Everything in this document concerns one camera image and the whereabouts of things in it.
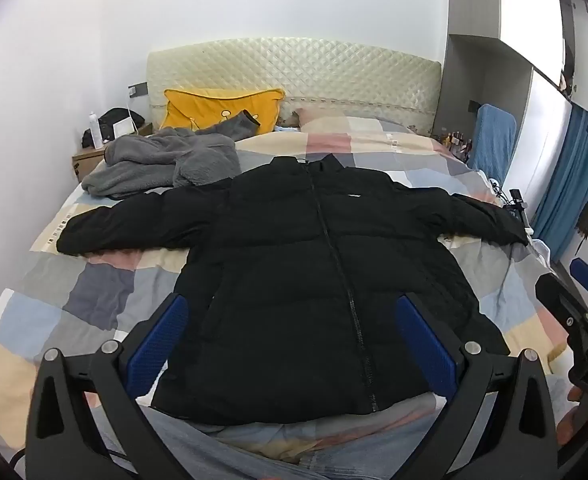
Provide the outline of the person's right hand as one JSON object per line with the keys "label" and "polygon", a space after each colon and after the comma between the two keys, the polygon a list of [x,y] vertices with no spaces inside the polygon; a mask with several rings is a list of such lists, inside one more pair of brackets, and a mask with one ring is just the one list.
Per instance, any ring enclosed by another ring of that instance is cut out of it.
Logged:
{"label": "person's right hand", "polygon": [[556,440],[558,441],[559,446],[566,445],[574,436],[576,430],[574,419],[577,411],[582,405],[583,396],[584,393],[582,392],[582,389],[579,389],[576,386],[572,387],[570,392],[567,393],[567,401],[572,402],[573,406],[556,425]]}

